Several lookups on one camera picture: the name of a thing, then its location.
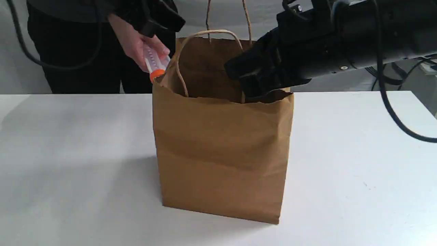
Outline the person's right hand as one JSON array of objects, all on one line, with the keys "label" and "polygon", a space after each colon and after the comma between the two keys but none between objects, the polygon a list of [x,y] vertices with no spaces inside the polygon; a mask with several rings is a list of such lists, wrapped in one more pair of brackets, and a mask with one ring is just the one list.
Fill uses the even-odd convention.
[{"label": "person's right hand", "polygon": [[136,31],[132,25],[115,14],[107,16],[124,53],[131,58],[144,72],[149,72],[144,58],[144,47],[154,49],[160,56],[168,56],[170,50],[155,35],[152,38],[145,37]]}]

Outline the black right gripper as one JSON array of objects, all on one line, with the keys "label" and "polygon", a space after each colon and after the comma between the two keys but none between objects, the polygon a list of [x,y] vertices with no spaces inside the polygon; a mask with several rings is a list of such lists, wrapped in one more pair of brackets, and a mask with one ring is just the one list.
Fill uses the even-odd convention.
[{"label": "black right gripper", "polygon": [[284,3],[277,15],[278,26],[247,51],[224,65],[232,80],[239,81],[248,98],[309,83],[312,78],[335,70],[338,33],[331,4],[314,3],[300,11],[300,5]]}]

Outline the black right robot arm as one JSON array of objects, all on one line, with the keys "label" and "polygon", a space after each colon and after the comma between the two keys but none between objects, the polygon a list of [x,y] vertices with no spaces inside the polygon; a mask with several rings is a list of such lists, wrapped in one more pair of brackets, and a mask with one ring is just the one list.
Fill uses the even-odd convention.
[{"label": "black right robot arm", "polygon": [[328,74],[436,53],[435,0],[282,2],[278,26],[224,65],[247,97]]}]

